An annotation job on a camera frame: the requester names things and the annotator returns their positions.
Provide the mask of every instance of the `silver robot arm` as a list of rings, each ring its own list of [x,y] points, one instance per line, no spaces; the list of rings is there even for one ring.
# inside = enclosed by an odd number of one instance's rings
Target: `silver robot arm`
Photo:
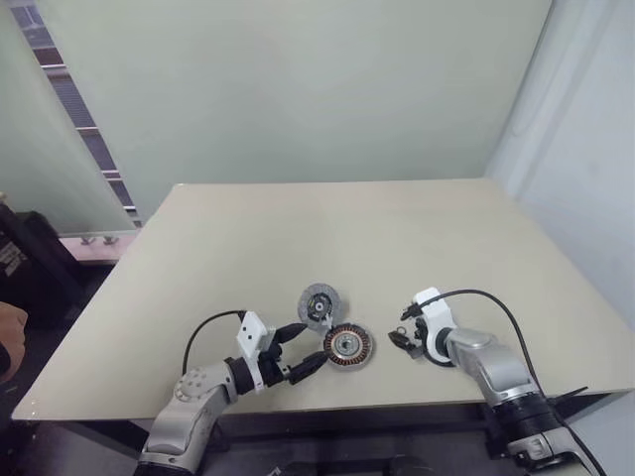
[[[439,295],[435,288],[418,293],[402,317],[415,320],[415,340],[400,327],[389,334],[391,341],[412,358],[423,355],[437,365],[459,367],[472,377],[500,423],[507,452],[518,466],[559,476],[558,471],[601,476],[509,347],[492,334],[457,327],[443,299],[422,307]],[[577,469],[569,463],[577,463]]]
[[[327,360],[316,352],[295,367],[282,363],[280,344],[306,326],[266,327],[255,312],[245,311],[236,337],[242,356],[186,372],[175,385],[143,447],[134,476],[192,476],[203,457],[214,424],[238,396],[260,393],[284,380],[292,385]]]

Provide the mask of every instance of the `window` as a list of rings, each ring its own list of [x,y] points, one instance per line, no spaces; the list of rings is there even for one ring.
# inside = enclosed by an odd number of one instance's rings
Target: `window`
[[[97,162],[104,178],[112,187],[135,225],[142,226],[128,189],[115,167],[106,143],[99,134],[99,128],[92,120],[88,108],[75,87],[34,0],[5,0],[5,2],[11,8],[11,12],[29,42],[38,63],[46,73],[77,133]]]

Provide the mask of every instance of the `beige table top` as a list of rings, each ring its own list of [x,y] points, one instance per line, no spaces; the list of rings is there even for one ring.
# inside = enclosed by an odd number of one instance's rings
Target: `beige table top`
[[[15,409],[14,418],[154,417],[207,316],[249,308],[297,319],[302,290],[334,286],[346,319],[374,335],[357,372],[326,366],[292,387],[243,397],[233,412],[481,401],[459,370],[413,361],[388,340],[427,287],[480,288],[516,314],[546,391],[632,389],[633,333],[569,260],[487,179],[174,188]],[[505,315],[482,297],[449,302],[459,323],[518,350]],[[192,365],[238,356],[237,320],[209,325]],[[289,363],[320,346],[305,331]]]

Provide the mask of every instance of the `wall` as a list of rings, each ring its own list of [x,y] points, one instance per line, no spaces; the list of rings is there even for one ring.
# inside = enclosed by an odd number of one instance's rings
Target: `wall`
[[[551,2],[37,4],[146,219],[178,182],[481,177]]]
[[[2,1],[0,190],[60,233],[134,228]]]
[[[633,14],[556,2],[488,174],[635,329]],[[635,474],[633,394],[574,426],[608,474]]]

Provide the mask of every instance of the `black cable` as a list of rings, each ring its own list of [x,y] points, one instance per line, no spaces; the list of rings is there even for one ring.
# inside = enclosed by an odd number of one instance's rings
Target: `black cable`
[[[507,314],[507,317],[509,318],[510,322],[512,323],[512,326],[514,327],[514,331],[516,332],[516,337],[518,337],[518,341],[520,343],[520,347],[521,347],[521,349],[523,351],[523,357],[525,359],[525,362],[527,363],[527,368],[529,369],[529,373],[531,374],[532,378],[534,379],[534,382],[536,382],[536,386],[538,387],[538,390],[540,391],[540,394],[545,399],[545,401],[547,402],[547,405],[549,405],[549,407],[551,408],[552,412],[554,413],[554,416],[556,417],[556,420],[558,421],[559,424],[561,424],[563,427],[565,427],[569,431],[569,433],[571,434],[571,437],[573,438],[573,440],[577,443],[577,445],[584,452],[584,454],[586,454],[586,457],[593,464],[593,466],[595,467],[597,472],[600,474],[600,476],[607,476],[606,472],[604,471],[602,466],[599,464],[599,461],[597,461],[597,459],[595,459],[595,456],[593,456],[593,453],[591,453],[590,449],[588,449],[588,447],[579,438],[579,436],[577,436],[575,431],[573,431],[573,428],[571,428],[569,426],[569,424],[558,413],[558,410],[556,410],[556,408],[552,405],[550,400],[545,395],[545,391],[543,390],[543,386],[541,385],[540,380],[538,379],[538,375],[536,375],[536,369],[534,368],[534,363],[532,362],[532,358],[529,355],[529,350],[527,349],[527,343],[525,342],[525,338],[523,337],[523,332],[520,330],[520,326],[518,325],[518,321],[516,320],[516,317],[514,317],[514,314],[512,314],[512,311],[509,310],[509,307],[507,307],[502,300],[500,300],[495,295],[493,295],[491,293],[488,293],[487,291],[470,290],[470,289],[467,289],[467,290],[454,290],[454,291],[448,291],[447,293],[441,293],[438,296],[432,297],[432,298],[422,302],[421,304],[419,304],[419,309],[423,309],[427,305],[430,305],[433,302],[436,302],[438,300],[445,299],[445,298],[451,298],[452,296],[457,296],[457,295],[480,295],[480,296],[484,296],[484,297],[489,298],[489,299],[493,300],[494,302],[496,302],[496,304],[498,304],[498,306],[501,309],[503,309],[503,312],[505,312],[505,314]]]
[[[201,324],[199,324],[198,327],[191,334],[190,340],[188,341],[188,345],[186,346],[186,352],[184,353],[184,356],[183,356],[183,367],[181,369],[181,373],[184,375],[188,371],[188,359],[190,358],[191,344],[193,343],[194,338],[200,332],[201,329],[203,329],[208,323],[212,322],[215,319],[218,319],[219,317],[223,317],[224,315],[236,314],[242,321],[242,318],[245,316],[246,312],[247,312],[246,310],[227,310],[225,312],[215,314],[212,317],[208,317]]]

